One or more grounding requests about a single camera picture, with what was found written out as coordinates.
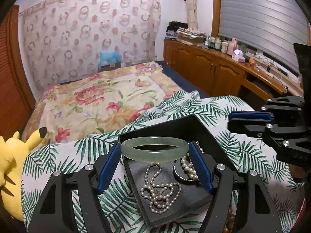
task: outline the palm leaf print blanket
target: palm leaf print blanket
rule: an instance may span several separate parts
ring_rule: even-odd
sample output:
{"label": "palm leaf print blanket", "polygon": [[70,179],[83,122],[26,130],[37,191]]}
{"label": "palm leaf print blanket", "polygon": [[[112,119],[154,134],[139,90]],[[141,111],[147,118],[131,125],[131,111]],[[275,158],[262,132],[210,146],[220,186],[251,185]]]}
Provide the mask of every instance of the palm leaf print blanket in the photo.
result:
{"label": "palm leaf print blanket", "polygon": [[[196,91],[178,91],[124,128],[100,135],[89,134],[78,141],[46,145],[32,152],[26,158],[22,172],[22,211],[26,227],[54,170],[61,169],[64,173],[70,173],[80,170],[86,164],[94,163],[99,155],[109,151],[117,141],[118,134],[187,115],[196,115],[239,171],[255,169],[260,174],[273,198],[283,231],[289,232],[303,202],[303,186],[293,181],[288,165],[278,161],[274,150],[264,144],[261,138],[232,134],[227,130],[228,114],[239,110],[253,109],[234,96],[200,99]],[[86,232],[77,191],[73,191],[72,195],[79,232]],[[237,197],[238,193],[234,191],[233,207]],[[115,233],[194,233],[199,230],[208,208],[207,204],[199,211],[172,223],[159,228],[147,228],[131,191],[122,160],[109,189],[98,198],[112,232]]]}

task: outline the patterned wall hanging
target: patterned wall hanging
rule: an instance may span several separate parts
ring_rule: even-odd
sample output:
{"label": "patterned wall hanging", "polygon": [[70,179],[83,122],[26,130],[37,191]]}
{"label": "patterned wall hanging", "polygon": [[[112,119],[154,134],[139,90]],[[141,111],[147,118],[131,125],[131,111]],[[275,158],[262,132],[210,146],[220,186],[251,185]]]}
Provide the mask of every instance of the patterned wall hanging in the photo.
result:
{"label": "patterned wall hanging", "polygon": [[159,0],[46,0],[20,16],[39,92],[97,73],[103,50],[120,52],[122,66],[156,60]]}

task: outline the white window shade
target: white window shade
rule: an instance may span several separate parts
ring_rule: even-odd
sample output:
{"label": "white window shade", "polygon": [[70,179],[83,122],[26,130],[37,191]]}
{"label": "white window shade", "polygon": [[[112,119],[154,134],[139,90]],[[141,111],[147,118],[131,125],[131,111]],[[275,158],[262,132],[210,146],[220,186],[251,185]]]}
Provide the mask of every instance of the white window shade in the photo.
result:
{"label": "white window shade", "polygon": [[221,0],[219,35],[258,48],[299,72],[293,43],[308,43],[308,21],[295,0]]}

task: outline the green bangle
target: green bangle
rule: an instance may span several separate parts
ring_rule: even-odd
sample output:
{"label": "green bangle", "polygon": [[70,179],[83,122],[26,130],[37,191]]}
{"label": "green bangle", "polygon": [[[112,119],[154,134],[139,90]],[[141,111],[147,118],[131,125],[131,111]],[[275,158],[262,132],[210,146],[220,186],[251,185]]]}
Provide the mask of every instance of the green bangle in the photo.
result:
{"label": "green bangle", "polygon": [[[161,151],[141,150],[134,147],[143,145],[168,145],[175,148]],[[124,141],[121,144],[122,154],[132,160],[140,162],[167,162],[182,158],[189,151],[189,144],[174,137],[137,137]]]}

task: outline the pikachu plush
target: pikachu plush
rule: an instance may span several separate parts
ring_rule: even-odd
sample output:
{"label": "pikachu plush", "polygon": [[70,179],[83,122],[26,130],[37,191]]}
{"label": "pikachu plush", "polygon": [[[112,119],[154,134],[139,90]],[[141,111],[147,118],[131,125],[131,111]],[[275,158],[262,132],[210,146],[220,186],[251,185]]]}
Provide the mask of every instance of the pikachu plush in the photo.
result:
{"label": "pikachu plush", "polygon": [[24,160],[37,147],[47,133],[42,127],[24,143],[19,132],[4,141],[0,136],[0,190],[4,208],[16,219],[23,221],[21,210],[21,173]]}

